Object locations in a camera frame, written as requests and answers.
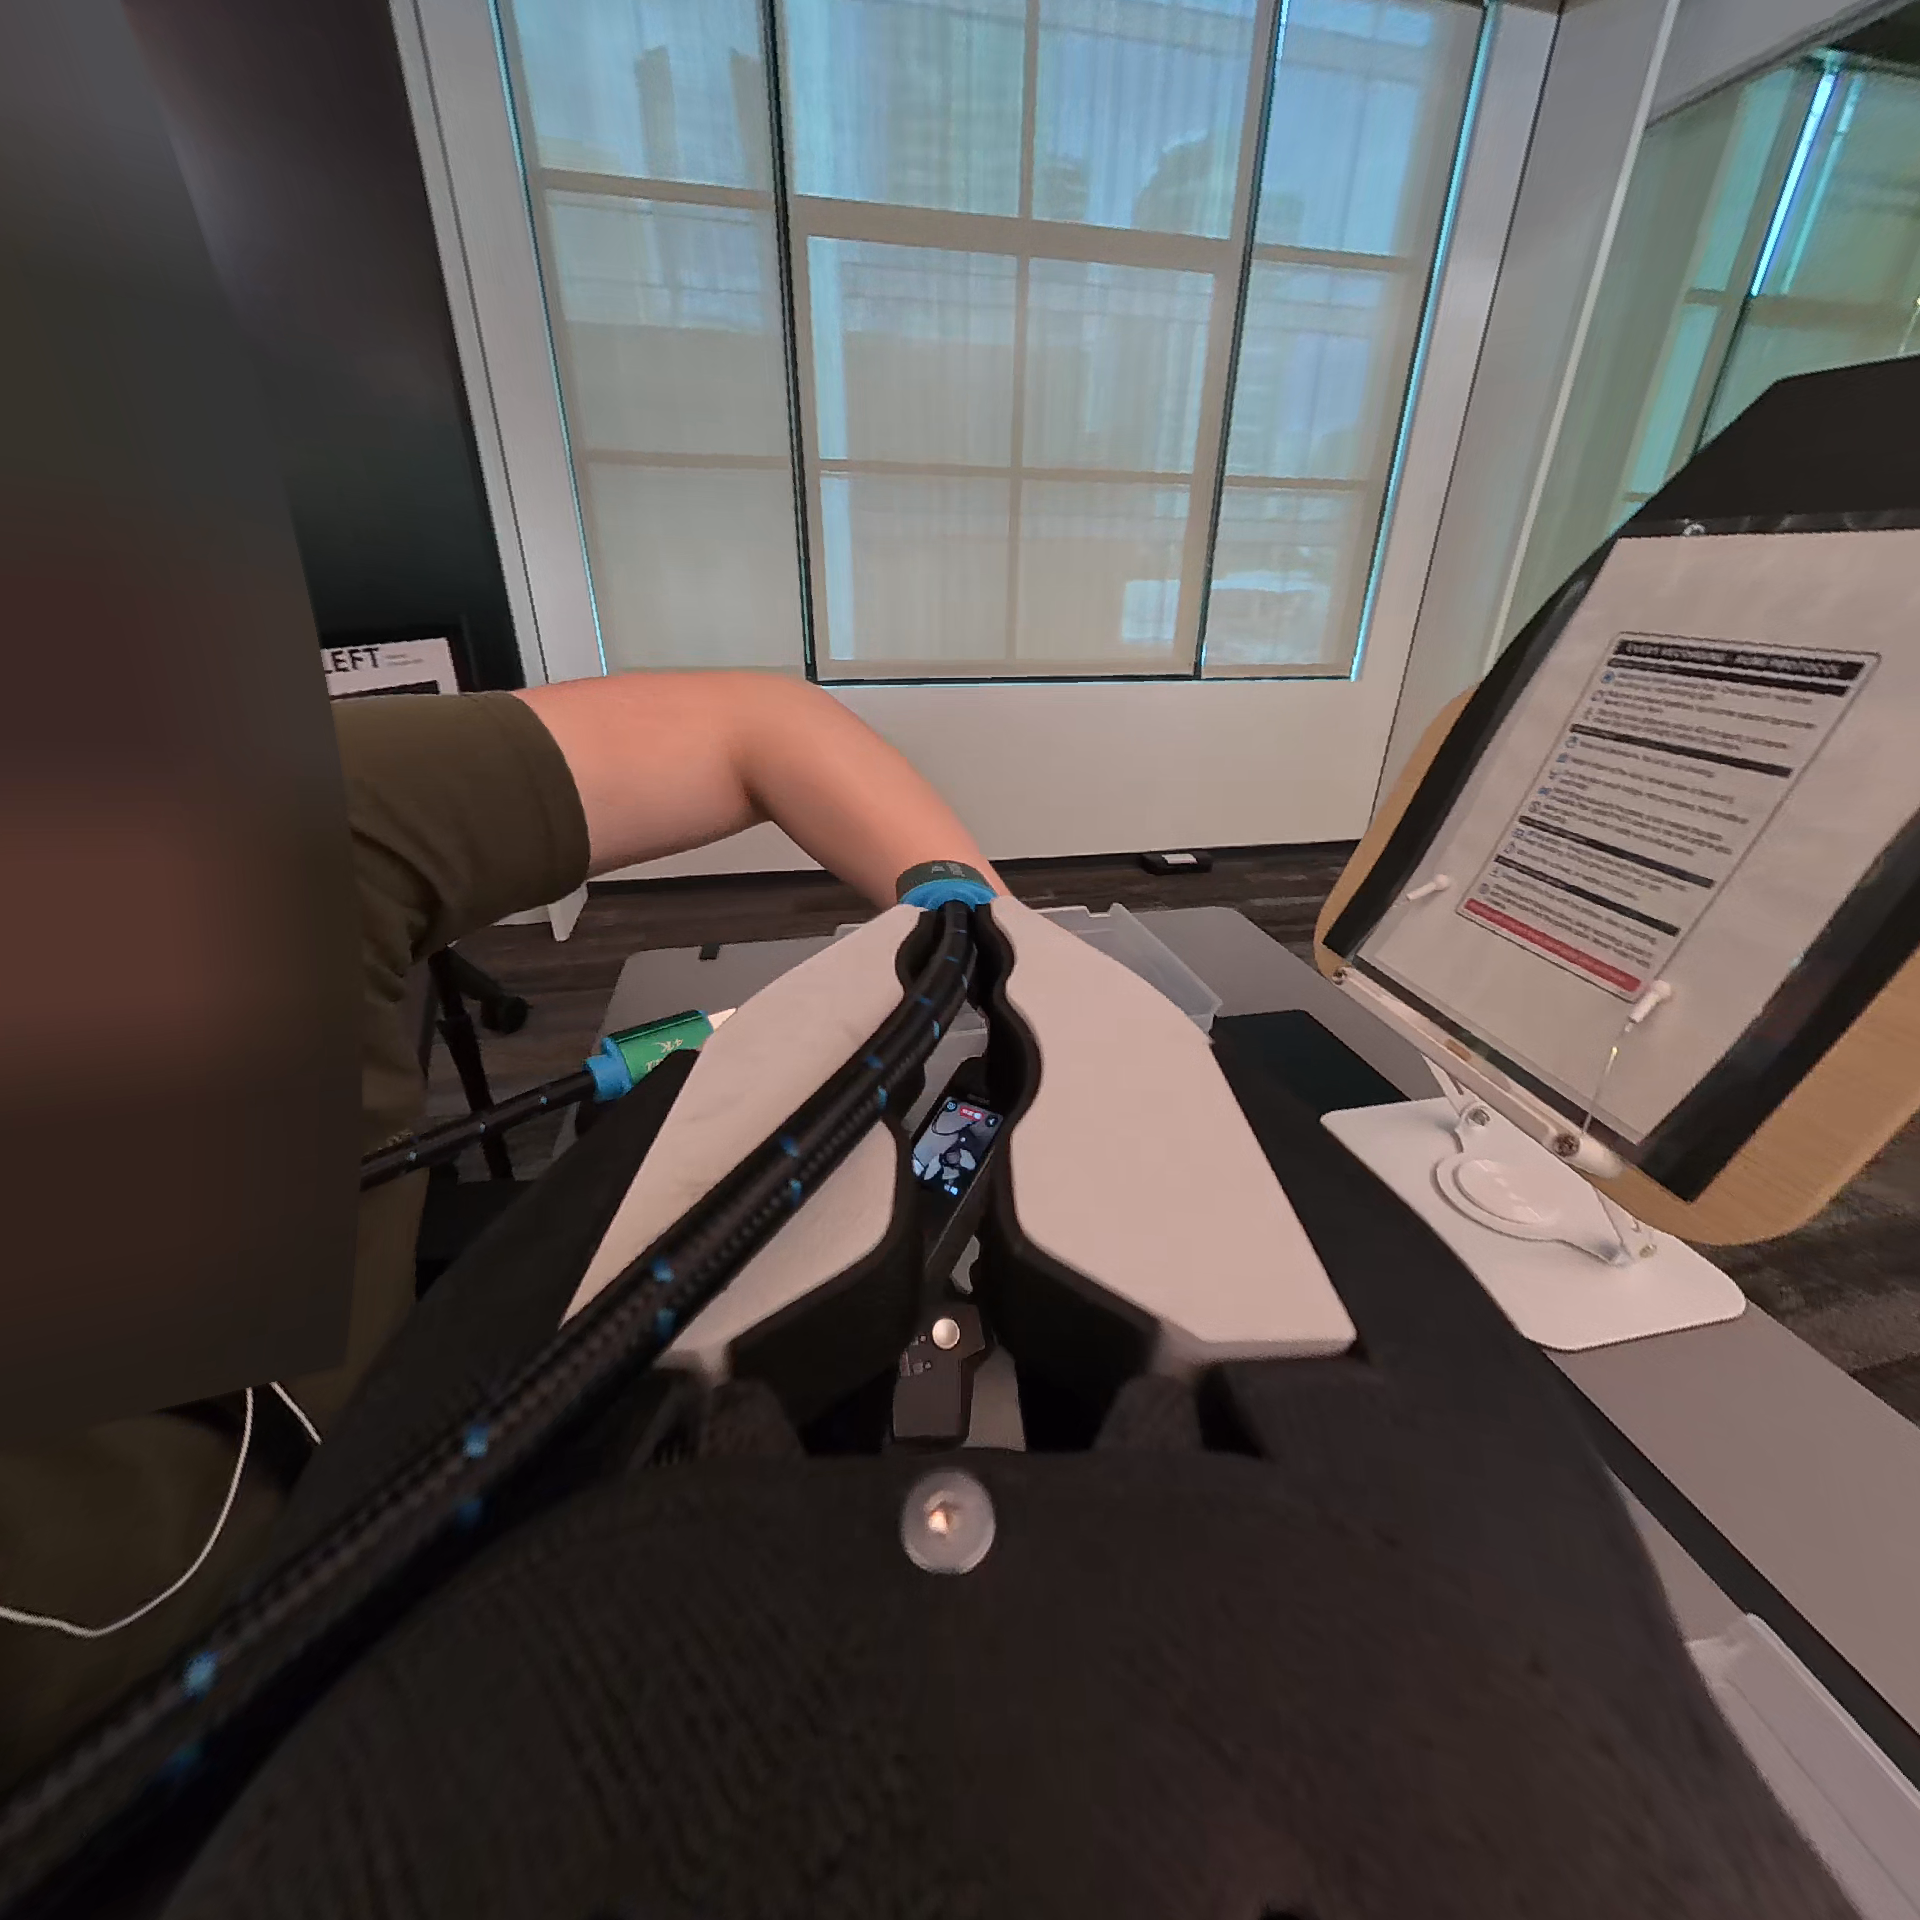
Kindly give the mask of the rounded wooden board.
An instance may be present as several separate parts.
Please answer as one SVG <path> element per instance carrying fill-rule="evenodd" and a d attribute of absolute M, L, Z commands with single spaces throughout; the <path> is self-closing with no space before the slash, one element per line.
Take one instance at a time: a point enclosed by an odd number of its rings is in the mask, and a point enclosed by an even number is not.
<path fill-rule="evenodd" d="M 1428 780 L 1441 748 L 1469 707 L 1460 691 L 1436 713 L 1415 753 L 1404 761 L 1392 792 L 1377 802 L 1359 848 L 1334 879 L 1314 920 L 1314 970 L 1332 980 L 1361 1011 L 1382 1020 L 1396 1039 L 1428 1059 L 1417 1090 L 1460 1090 L 1507 1115 L 1548 1155 L 1578 1172 L 1601 1199 L 1620 1201 L 1647 1229 L 1681 1242 L 1751 1243 L 1794 1231 L 1842 1193 L 1860 1167 L 1915 1111 L 1915 958 L 1881 985 L 1849 1033 L 1804 1072 L 1782 1103 L 1755 1127 L 1730 1163 L 1701 1189 L 1677 1199 L 1644 1169 L 1601 1167 L 1601 1147 L 1578 1147 L 1578 1123 L 1540 1108 L 1498 1066 L 1474 1059 L 1463 1041 L 1442 1034 L 1430 1020 L 1408 1011 L 1384 985 L 1359 976 L 1332 949 L 1332 925 L 1373 875 L 1384 847 Z"/>

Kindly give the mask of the clear plastic bin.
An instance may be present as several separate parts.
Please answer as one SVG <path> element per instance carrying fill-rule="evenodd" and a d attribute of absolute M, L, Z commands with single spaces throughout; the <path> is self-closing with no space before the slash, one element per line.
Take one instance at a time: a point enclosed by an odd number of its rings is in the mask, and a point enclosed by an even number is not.
<path fill-rule="evenodd" d="M 1035 912 L 1014 897 L 994 897 L 994 920 L 976 932 L 998 935 L 994 958 L 980 970 L 973 994 L 993 997 L 1001 976 L 1009 1004 L 1020 1014 L 1104 1014 L 1124 1020 L 1147 1011 L 1141 997 L 1120 985 L 1104 960 L 1133 970 L 1147 985 L 1161 994 L 1177 1014 L 1202 1033 L 1210 1027 L 1217 997 L 1190 972 L 1141 920 L 1125 912 L 1092 917 L 1072 906 L 1063 920 Z M 801 1009 L 821 1014 L 840 1045 L 854 1045 L 875 1033 L 902 999 L 925 990 L 928 970 L 957 985 L 957 967 L 941 964 L 941 941 L 950 932 L 945 914 L 891 903 L 877 917 L 850 932 L 844 941 L 821 947 L 792 970 L 791 985 Z"/>

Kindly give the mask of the dark table mat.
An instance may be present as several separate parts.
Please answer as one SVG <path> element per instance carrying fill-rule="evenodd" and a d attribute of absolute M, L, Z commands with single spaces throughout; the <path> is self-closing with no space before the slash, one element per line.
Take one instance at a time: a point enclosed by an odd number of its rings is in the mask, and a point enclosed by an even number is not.
<path fill-rule="evenodd" d="M 1408 1098 L 1302 1009 L 1215 1020 L 1210 1052 L 1241 1099 L 1255 1088 L 1273 1088 L 1322 1115 Z"/>

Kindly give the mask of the black framed display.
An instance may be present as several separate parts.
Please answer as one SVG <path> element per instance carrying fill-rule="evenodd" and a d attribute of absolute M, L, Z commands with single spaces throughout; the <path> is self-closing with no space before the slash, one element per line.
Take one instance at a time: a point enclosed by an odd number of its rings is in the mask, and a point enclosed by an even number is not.
<path fill-rule="evenodd" d="M 1518 688 L 1518 678 L 1523 676 L 1523 650 L 1540 642 L 1548 633 L 1558 633 L 1563 618 L 1592 583 L 1601 563 L 1620 538 L 1672 538 L 1697 531 L 1769 536 L 1884 524 L 1915 528 L 1915 362 L 1893 360 L 1851 364 L 1818 376 L 1794 376 L 1765 388 L 1745 411 L 1739 411 L 1737 422 L 1730 422 L 1701 453 L 1693 453 L 1664 491 L 1634 508 L 1617 536 L 1608 536 L 1588 563 L 1571 571 L 1560 588 L 1548 595 L 1540 612 L 1482 676 L 1482 681 L 1472 688 L 1469 707 L 1460 713 L 1460 720 L 1441 748 L 1441 758 L 1417 787 L 1415 802 L 1395 825 L 1382 865 L 1371 879 L 1361 880 L 1352 903 L 1345 903 L 1334 917 L 1332 949 L 1352 964 L 1356 942 L 1363 936 L 1363 928 L 1373 925 L 1392 886 L 1404 879 L 1410 859 L 1428 848 L 1441 811 L 1463 787 L 1474 729 L 1493 729 L 1498 707 Z M 1915 889 L 1908 895 L 1896 920 L 1908 928 L 1908 942 L 1900 947 L 1902 960 L 1915 958 Z M 1849 964 L 1836 999 L 1813 1020 L 1815 1033 L 1802 1056 L 1802 1066 L 1779 1072 L 1782 1098 L 1832 1048 L 1832 1041 L 1851 1027 L 1859 1011 L 1900 967 L 1890 960 Z M 1581 1121 L 1581 1131 L 1608 1148 L 1591 1121 Z M 1709 1185 L 1715 1175 L 1708 1175 L 1697 1189 L 1658 1185 L 1690 1201 L 1703 1185 Z"/>

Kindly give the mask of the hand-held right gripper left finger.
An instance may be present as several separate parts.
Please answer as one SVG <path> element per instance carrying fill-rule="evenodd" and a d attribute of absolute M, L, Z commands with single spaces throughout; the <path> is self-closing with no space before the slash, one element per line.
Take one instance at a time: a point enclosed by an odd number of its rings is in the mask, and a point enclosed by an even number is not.
<path fill-rule="evenodd" d="M 961 984 L 936 960 L 942 917 L 899 903 L 752 997 L 695 1056 L 683 1094 L 637 1167 L 563 1309 L 563 1322 L 609 1290 L 697 1199 L 850 1062 L 902 1003 L 918 1011 L 925 970 Z M 677 1318 L 663 1364 L 706 1381 L 748 1377 L 772 1392 L 792 1428 L 891 1377 L 905 1352 L 925 1274 L 918 1181 L 905 1121 L 921 1066 L 905 1072 L 881 1114 L 827 1178 L 802 1178 L 776 1148 L 776 1233 L 706 1305 Z"/>

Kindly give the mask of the large grid window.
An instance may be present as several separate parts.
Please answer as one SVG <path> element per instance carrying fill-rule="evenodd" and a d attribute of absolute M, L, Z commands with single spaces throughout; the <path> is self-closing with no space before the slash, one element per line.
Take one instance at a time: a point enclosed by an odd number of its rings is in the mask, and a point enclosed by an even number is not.
<path fill-rule="evenodd" d="M 609 669 L 1356 669 L 1482 5 L 497 19 Z"/>

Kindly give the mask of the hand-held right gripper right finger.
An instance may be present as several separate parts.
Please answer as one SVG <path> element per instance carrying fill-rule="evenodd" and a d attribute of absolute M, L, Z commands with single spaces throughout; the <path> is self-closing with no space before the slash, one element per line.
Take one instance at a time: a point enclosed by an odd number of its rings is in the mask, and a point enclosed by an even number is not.
<path fill-rule="evenodd" d="M 973 912 L 1001 1114 L 973 1293 L 1025 1444 L 1089 1444 L 1135 1377 L 1356 1355 L 1207 1034 L 1035 906 Z"/>

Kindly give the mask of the white printed sign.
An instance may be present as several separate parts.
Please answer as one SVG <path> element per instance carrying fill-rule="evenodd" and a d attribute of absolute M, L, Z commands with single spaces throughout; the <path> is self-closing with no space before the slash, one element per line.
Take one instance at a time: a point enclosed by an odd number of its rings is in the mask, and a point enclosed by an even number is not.
<path fill-rule="evenodd" d="M 334 702 L 372 695 L 457 695 L 460 662 L 450 635 L 343 635 L 320 647 Z"/>

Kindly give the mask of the white display stand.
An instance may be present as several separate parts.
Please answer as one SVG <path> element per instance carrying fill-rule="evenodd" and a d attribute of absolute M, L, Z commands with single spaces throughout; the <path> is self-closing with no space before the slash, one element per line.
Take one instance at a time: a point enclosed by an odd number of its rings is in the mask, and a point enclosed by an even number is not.
<path fill-rule="evenodd" d="M 1428 1059 L 1441 1098 L 1324 1114 L 1324 1131 L 1452 1248 L 1523 1339 L 1582 1352 L 1742 1311 L 1730 1275 L 1601 1189 L 1623 1163 L 1578 1115 L 1359 967 L 1337 985 Z"/>

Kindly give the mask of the printed instruction sheet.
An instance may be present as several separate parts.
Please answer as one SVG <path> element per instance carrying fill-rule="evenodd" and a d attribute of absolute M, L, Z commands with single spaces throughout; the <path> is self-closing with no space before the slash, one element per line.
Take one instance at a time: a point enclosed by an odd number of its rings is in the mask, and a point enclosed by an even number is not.
<path fill-rule="evenodd" d="M 1697 1189 L 1849 964 L 1902 960 L 1915 528 L 1620 538 L 1520 658 L 1352 964 Z M 1449 891 L 1404 903 L 1430 875 Z"/>

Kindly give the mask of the black office chair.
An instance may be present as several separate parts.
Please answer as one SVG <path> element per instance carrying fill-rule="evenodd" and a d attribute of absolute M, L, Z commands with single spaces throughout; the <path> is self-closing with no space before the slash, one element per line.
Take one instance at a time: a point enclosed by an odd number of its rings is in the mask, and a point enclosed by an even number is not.
<path fill-rule="evenodd" d="M 493 1108 L 493 1090 L 484 1066 L 484 1045 L 475 1039 L 474 1009 L 488 1033 L 511 1034 L 529 1020 L 529 1003 L 510 994 L 484 967 L 469 964 L 453 947 L 441 947 L 425 960 L 425 1011 L 420 1011 L 420 1066 L 427 1065 L 434 1039 L 443 1041 L 450 1066 L 457 1072 L 468 1111 Z"/>

